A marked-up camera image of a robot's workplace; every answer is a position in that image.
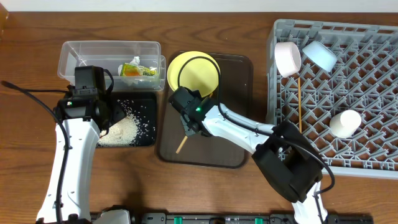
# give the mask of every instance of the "wooden stick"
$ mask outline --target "wooden stick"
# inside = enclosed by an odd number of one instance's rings
[[[185,142],[187,141],[187,139],[188,139],[188,136],[185,136],[183,139],[182,139],[182,142],[180,143],[180,146],[178,147],[178,149],[175,151],[175,153],[180,153],[180,151],[181,151],[181,149],[182,149],[182,146],[184,146],[184,144],[185,144]]]
[[[301,78],[298,77],[298,129],[302,133],[301,125]]]

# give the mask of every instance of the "gray dish rack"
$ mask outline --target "gray dish rack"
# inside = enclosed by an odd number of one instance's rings
[[[338,57],[333,70],[322,70],[301,52],[301,70],[282,78],[275,44],[294,42],[301,51],[314,40]],[[267,40],[267,77],[267,123],[299,126],[300,77],[303,134],[332,171],[398,179],[398,27],[279,19]],[[336,138],[330,119],[347,109],[359,112],[362,124],[352,138]]]

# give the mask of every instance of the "white wall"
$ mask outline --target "white wall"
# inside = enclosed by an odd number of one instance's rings
[[[398,0],[0,0],[8,11],[398,12]]]

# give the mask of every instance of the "black tray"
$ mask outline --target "black tray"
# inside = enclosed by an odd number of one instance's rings
[[[113,103],[120,103],[124,100],[133,101],[128,107],[123,108],[124,112],[130,109],[133,115],[140,120],[138,128],[143,134],[131,138],[134,143],[127,145],[115,145],[112,147],[135,147],[151,146],[156,140],[156,95],[151,92],[114,92],[111,95]],[[97,144],[97,147],[109,147]]]
[[[221,69],[221,102],[234,112],[247,116],[252,102],[252,63],[240,55],[210,54]],[[156,144],[158,157],[167,162],[200,166],[238,168],[247,158],[244,149],[218,137],[196,134],[188,137],[179,154],[176,154],[185,133],[179,113],[168,104],[172,91],[166,86],[164,121],[160,141]]]

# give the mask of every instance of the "yellow plate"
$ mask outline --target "yellow plate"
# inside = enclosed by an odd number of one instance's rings
[[[182,65],[189,59],[197,56],[209,58],[216,63],[216,60],[203,52],[191,51],[177,56],[170,64],[167,70],[167,81],[173,91],[178,88],[178,73]],[[213,93],[218,86],[218,74],[214,65],[203,58],[190,61],[182,70],[180,75],[180,85],[190,90],[199,90],[202,97]]]

